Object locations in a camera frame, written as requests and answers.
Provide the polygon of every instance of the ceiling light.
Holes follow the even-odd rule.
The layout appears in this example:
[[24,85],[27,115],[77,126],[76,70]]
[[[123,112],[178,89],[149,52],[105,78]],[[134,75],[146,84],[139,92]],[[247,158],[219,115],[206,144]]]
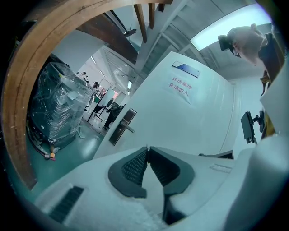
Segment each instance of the ceiling light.
[[103,74],[103,72],[102,71],[99,71],[100,72],[100,74],[102,74],[103,75],[103,77],[104,77],[104,74]]
[[96,64],[96,61],[94,60],[94,58],[91,56],[92,61]]
[[131,88],[131,85],[132,85],[132,82],[131,82],[131,81],[128,81],[127,88],[130,89],[130,88]]
[[262,25],[271,23],[271,18],[258,4],[252,4],[238,9],[209,25],[191,39],[198,51],[218,41],[219,35],[227,35],[235,27]]

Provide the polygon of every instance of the door handle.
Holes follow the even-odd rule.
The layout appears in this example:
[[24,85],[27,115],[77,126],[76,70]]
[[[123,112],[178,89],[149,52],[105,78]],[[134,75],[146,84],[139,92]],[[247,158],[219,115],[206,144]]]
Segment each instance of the door handle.
[[126,129],[128,129],[132,133],[135,132],[135,130],[132,129],[129,125],[127,125],[123,120],[120,122],[120,125],[124,126]]

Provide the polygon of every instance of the green floor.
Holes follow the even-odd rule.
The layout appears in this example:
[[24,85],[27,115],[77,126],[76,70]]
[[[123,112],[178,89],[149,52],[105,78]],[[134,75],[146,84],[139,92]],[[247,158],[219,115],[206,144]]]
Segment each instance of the green floor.
[[31,191],[20,182],[11,163],[5,161],[7,173],[16,193],[34,202],[37,196],[53,182],[82,163],[92,160],[104,137],[98,134],[86,121],[82,121],[80,126],[85,138],[81,139],[77,134],[73,142],[56,154],[56,161],[45,160],[27,139],[27,151],[30,154],[31,164],[37,177],[37,184]]

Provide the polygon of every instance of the plastic-wrapped machine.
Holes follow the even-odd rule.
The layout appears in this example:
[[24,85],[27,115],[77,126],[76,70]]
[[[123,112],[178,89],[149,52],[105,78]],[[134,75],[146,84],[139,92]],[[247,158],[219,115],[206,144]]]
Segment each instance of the plastic-wrapped machine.
[[34,129],[55,147],[69,144],[92,92],[92,87],[67,65],[49,63],[39,76],[37,94],[32,99],[30,118]]

